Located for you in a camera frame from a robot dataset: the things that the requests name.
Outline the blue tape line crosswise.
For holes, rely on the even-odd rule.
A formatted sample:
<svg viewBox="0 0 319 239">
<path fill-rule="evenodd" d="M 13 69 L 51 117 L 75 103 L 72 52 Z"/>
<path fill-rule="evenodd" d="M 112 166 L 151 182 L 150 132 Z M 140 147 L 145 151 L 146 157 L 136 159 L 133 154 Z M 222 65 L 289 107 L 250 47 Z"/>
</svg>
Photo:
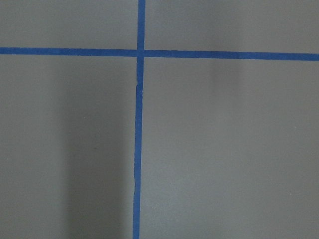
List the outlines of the blue tape line crosswise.
<svg viewBox="0 0 319 239">
<path fill-rule="evenodd" d="M 2 47 L 1 54 L 318 61 L 315 53 Z"/>
</svg>

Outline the blue tape line lengthwise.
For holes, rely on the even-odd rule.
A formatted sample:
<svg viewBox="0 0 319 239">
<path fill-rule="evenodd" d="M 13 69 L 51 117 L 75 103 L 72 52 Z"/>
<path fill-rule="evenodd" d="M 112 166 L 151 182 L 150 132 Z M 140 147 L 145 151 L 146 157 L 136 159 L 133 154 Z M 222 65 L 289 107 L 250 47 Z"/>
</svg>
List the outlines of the blue tape line lengthwise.
<svg viewBox="0 0 319 239">
<path fill-rule="evenodd" d="M 135 152 L 134 152 L 134 197 L 133 197 L 133 238 L 140 238 L 141 211 L 141 169 L 142 169 L 142 128 L 143 128 L 143 88 L 145 51 L 146 2 L 138 1 L 137 59 L 136 59 L 136 112 L 135 112 Z"/>
</svg>

